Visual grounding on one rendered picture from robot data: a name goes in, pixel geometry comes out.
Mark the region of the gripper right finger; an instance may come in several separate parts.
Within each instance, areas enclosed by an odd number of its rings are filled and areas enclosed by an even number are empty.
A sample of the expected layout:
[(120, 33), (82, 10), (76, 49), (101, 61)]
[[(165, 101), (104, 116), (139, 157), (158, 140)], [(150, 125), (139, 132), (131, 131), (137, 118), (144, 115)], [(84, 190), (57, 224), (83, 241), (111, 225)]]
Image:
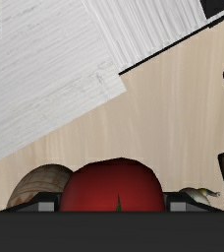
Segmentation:
[(220, 212), (220, 209), (196, 202), (187, 193), (164, 192), (168, 212)]

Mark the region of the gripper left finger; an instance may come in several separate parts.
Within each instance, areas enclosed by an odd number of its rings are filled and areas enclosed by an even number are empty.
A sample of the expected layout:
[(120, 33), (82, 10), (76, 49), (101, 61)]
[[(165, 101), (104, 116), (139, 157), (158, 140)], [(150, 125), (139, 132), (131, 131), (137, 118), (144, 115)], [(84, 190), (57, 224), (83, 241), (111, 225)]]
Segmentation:
[(57, 212), (62, 194), (60, 192), (39, 192), (27, 203), (5, 209), (5, 212)]

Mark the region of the red tomato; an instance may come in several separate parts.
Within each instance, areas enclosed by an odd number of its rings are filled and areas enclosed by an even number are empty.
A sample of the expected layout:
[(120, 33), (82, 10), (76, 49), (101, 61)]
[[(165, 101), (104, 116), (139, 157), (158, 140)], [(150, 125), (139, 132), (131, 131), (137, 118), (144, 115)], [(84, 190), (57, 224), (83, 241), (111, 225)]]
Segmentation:
[(62, 212), (164, 212), (154, 172), (137, 160), (113, 158), (75, 171), (64, 188)]

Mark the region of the white teapot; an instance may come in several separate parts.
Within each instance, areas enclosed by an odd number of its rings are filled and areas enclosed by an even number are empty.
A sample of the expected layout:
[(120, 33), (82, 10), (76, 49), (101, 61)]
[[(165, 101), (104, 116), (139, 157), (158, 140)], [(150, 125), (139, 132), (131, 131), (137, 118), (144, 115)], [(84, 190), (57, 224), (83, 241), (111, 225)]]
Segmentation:
[(180, 193), (186, 193), (189, 195), (195, 202), (205, 204), (210, 206), (210, 202), (208, 200), (208, 196), (219, 198), (219, 192), (213, 192), (207, 188), (192, 188), (187, 187), (180, 190)]

